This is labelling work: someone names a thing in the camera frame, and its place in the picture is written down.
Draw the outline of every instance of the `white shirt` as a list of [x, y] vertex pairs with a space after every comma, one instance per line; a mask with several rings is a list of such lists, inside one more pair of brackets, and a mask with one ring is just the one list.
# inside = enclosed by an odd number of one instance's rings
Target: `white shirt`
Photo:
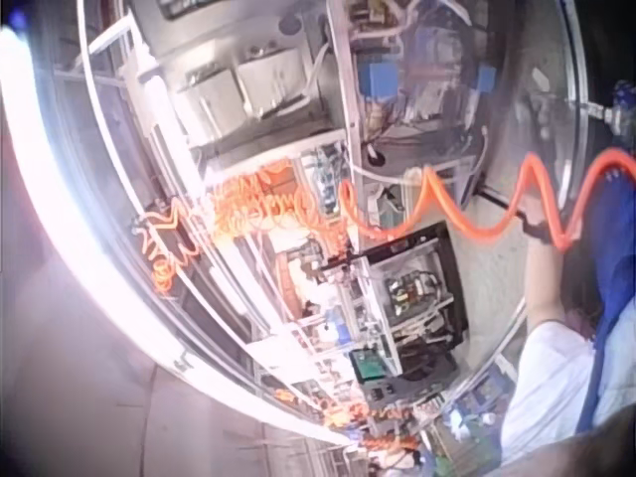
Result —
[[574, 435], [593, 363], [591, 343], [558, 322], [530, 334], [502, 427], [502, 463]]
[[[517, 389], [502, 427], [502, 463], [572, 437], [587, 395], [594, 351], [559, 322], [538, 326], [519, 363]], [[636, 302], [631, 300], [605, 344], [593, 424], [636, 402]]]

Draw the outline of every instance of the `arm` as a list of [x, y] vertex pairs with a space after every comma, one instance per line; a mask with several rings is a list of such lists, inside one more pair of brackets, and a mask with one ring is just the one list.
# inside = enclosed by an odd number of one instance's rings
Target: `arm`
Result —
[[[538, 199], [527, 199], [526, 217], [531, 225], [538, 225], [545, 219]], [[565, 324], [565, 312], [560, 301], [562, 271], [562, 253], [537, 238], [529, 238], [525, 277], [529, 333], [546, 321], [558, 320]]]

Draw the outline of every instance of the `wire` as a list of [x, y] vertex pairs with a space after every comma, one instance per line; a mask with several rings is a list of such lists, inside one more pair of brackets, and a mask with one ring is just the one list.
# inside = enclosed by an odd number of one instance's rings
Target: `wire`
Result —
[[[482, 163], [484, 162], [484, 158], [486, 157], [486, 149], [488, 147], [488, 128], [486, 126], [482, 126], [481, 133], [484, 136], [484, 145], [482, 147], [479, 159], [477, 160], [477, 162], [475, 163], [475, 165], [473, 166], [471, 171], [466, 174], [468, 176], [472, 176], [473, 174], [479, 172], [479, 169], [481, 168]], [[407, 179], [400, 178], [400, 177], [383, 176], [383, 175], [376, 174], [374, 172], [368, 171], [367, 169], [364, 169], [364, 168], [362, 168], [360, 166], [357, 166], [355, 164], [352, 164], [351, 167], [357, 173], [362, 174], [363, 176], [367, 176], [368, 178], [374, 179], [374, 180], [379, 181], [379, 182], [384, 182], [384, 183], [387, 183], [387, 184], [395, 184], [397, 186], [407, 186], [407, 187], [421, 186], [421, 181], [418, 181], [418, 180], [409, 181]], [[444, 184], [452, 184], [452, 183], [454, 183], [454, 182], [456, 182], [458, 180], [459, 180], [459, 177], [451, 177], [451, 178], [441, 179], [441, 181]]]
[[303, 96], [309, 95], [309, 88], [318, 79], [318, 73], [320, 72], [320, 69], [322, 68], [322, 64], [325, 60], [325, 56], [327, 55], [327, 52], [329, 51], [329, 47], [330, 47], [329, 43], [325, 43], [318, 51], [318, 55], [316, 55], [316, 60], [314, 60], [314, 64], [311, 67], [311, 72], [309, 74], [309, 78], [307, 79], [307, 83], [301, 91], [301, 94]]
[[589, 200], [594, 183], [598, 177], [610, 167], [622, 167], [629, 172], [636, 181], [636, 161], [620, 149], [610, 148], [600, 153], [591, 164], [581, 186], [581, 191], [574, 205], [574, 209], [565, 230], [560, 223], [560, 217], [555, 199], [550, 174], [543, 162], [534, 153], [526, 155], [526, 159], [519, 172], [519, 178], [510, 206], [501, 221], [491, 227], [480, 228], [472, 225], [463, 213], [457, 208], [453, 199], [449, 196], [443, 182], [437, 177], [430, 166], [423, 169], [421, 190], [412, 214], [400, 226], [388, 230], [368, 226], [361, 219], [361, 213], [356, 203], [356, 192], [350, 181], [343, 181], [340, 186], [340, 205], [346, 212], [348, 219], [358, 226], [358, 231], [371, 239], [390, 240], [402, 236], [412, 229], [421, 218], [431, 201], [435, 201], [444, 212], [448, 221], [454, 224], [468, 238], [476, 241], [490, 241], [500, 236], [515, 217], [521, 198], [531, 185], [536, 185], [542, 196], [544, 212], [548, 219], [549, 231], [554, 245], [560, 250], [566, 250], [576, 236], [577, 226], [582, 218], [583, 211]]

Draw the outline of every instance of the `person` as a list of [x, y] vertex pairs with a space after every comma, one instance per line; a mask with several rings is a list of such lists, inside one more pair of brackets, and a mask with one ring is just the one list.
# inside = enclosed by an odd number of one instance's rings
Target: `person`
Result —
[[[524, 461], [528, 454], [539, 455], [535, 464], [546, 462], [542, 453], [557, 455], [558, 449], [573, 448], [556, 443], [569, 438], [578, 442], [580, 432], [594, 432], [591, 429], [636, 402], [635, 198], [631, 178], [619, 170], [608, 171], [595, 186], [580, 225], [604, 305], [594, 341], [587, 339], [589, 327], [581, 316], [563, 309], [559, 290], [563, 255], [551, 244], [529, 238], [525, 276], [528, 339], [517, 388], [502, 425], [503, 465]], [[531, 227], [546, 227], [539, 200], [526, 201], [526, 215]], [[623, 439], [620, 448], [624, 449], [625, 442]], [[636, 449], [632, 452], [626, 457], [633, 458]]]

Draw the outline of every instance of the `blue component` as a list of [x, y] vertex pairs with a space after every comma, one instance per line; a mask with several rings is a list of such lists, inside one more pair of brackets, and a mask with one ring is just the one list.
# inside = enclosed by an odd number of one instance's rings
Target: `blue component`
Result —
[[366, 97], [387, 98], [398, 95], [399, 70], [392, 62], [358, 63], [358, 86]]
[[477, 72], [477, 84], [475, 89], [479, 92], [492, 92], [495, 88], [495, 79], [497, 77], [497, 69], [488, 65], [480, 65]]
[[23, 32], [27, 29], [27, 16], [22, 10], [16, 8], [9, 14], [9, 25], [14, 30]]

